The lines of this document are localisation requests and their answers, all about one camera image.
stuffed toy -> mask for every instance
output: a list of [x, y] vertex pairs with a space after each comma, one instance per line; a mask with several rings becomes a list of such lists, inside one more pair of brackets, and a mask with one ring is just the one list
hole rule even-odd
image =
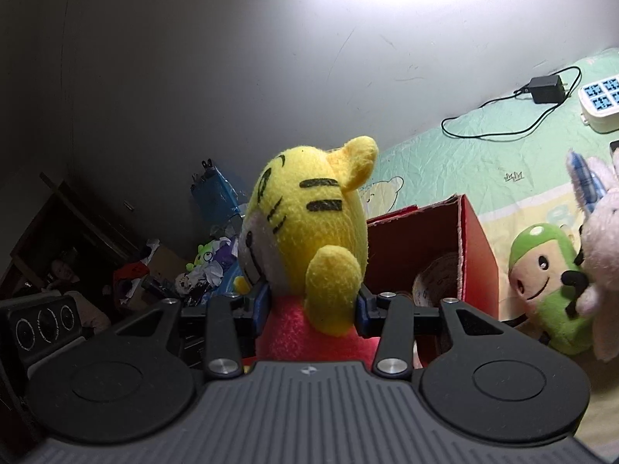
[[593, 352], [602, 361], [619, 354], [619, 153], [613, 166], [570, 151], [566, 166], [585, 214], [581, 231], [583, 268], [593, 283], [576, 303], [593, 318]]
[[237, 239], [236, 237], [232, 239], [221, 237], [218, 241], [214, 242], [219, 243], [219, 247], [215, 251], [213, 261], [219, 263], [225, 272], [236, 262], [236, 253], [238, 249]]
[[213, 259], [213, 254], [215, 252], [215, 249], [213, 248], [213, 242], [215, 241], [204, 245], [198, 245], [196, 259], [193, 263], [188, 263], [187, 265], [185, 265], [187, 272], [191, 272], [196, 266], [202, 265], [203, 263], [208, 263]]
[[258, 359], [345, 361], [370, 367], [378, 339], [354, 328], [368, 258], [357, 189], [378, 148], [361, 136], [333, 151], [297, 147], [267, 164], [253, 190], [238, 242], [244, 294], [268, 282], [271, 313], [256, 341]]
[[[566, 355], [591, 347], [591, 321], [575, 313], [587, 281], [575, 264], [576, 251], [556, 225], [540, 223], [521, 232], [511, 246], [510, 286], [524, 301], [526, 314], [547, 335], [549, 345]], [[578, 276], [584, 284], [578, 284]]]

yellow tiger plush toy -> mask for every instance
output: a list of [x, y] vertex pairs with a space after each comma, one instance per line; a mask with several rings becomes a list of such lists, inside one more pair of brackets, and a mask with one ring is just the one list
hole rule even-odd
[[357, 189], [378, 148], [367, 136], [343, 148], [286, 150], [263, 170], [239, 236], [247, 293], [268, 282], [272, 309], [256, 343], [258, 359], [371, 362], [376, 341], [354, 329], [355, 300], [368, 258], [368, 233]]

green plush toy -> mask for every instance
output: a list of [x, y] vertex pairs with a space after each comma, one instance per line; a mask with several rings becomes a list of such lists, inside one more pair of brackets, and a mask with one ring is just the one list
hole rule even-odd
[[575, 355], [592, 344], [591, 319], [575, 313], [575, 302], [587, 280], [574, 260], [570, 239], [556, 225], [528, 227], [510, 253], [510, 286], [524, 301], [527, 316], [550, 338], [557, 351]]
[[213, 248], [213, 241], [205, 245], [199, 244], [197, 247], [196, 259], [193, 263], [188, 263], [187, 265], [185, 265], [187, 272], [191, 272], [198, 265], [202, 265], [205, 262], [208, 263], [213, 259], [214, 254], [215, 250]]

bed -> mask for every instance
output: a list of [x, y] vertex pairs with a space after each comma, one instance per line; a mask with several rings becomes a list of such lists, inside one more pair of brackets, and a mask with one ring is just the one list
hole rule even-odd
[[[609, 49], [578, 61], [581, 85], [619, 72], [619, 49]], [[562, 74], [571, 83], [575, 72]], [[474, 110], [453, 122], [459, 134], [514, 131], [529, 126], [547, 107], [524, 99], [510, 99]], [[368, 217], [407, 205], [419, 206], [465, 193], [484, 227], [499, 266], [499, 317], [522, 313], [510, 294], [506, 267], [512, 240], [533, 223], [561, 226], [578, 249], [578, 210], [565, 157], [570, 148], [585, 156], [610, 162], [609, 142], [619, 132], [598, 134], [581, 120], [576, 93], [526, 137], [487, 140], [453, 139], [433, 128], [382, 151], [374, 173], [361, 190]], [[575, 361], [589, 375], [592, 396], [577, 436], [602, 457], [619, 455], [619, 359], [597, 362], [590, 352]]]

cartoon bear print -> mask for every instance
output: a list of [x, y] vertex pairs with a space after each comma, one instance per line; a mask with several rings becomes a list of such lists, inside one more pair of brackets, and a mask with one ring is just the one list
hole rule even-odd
[[389, 181], [378, 181], [366, 189], [359, 190], [365, 216], [375, 218], [391, 211], [403, 186], [404, 179], [394, 176]]

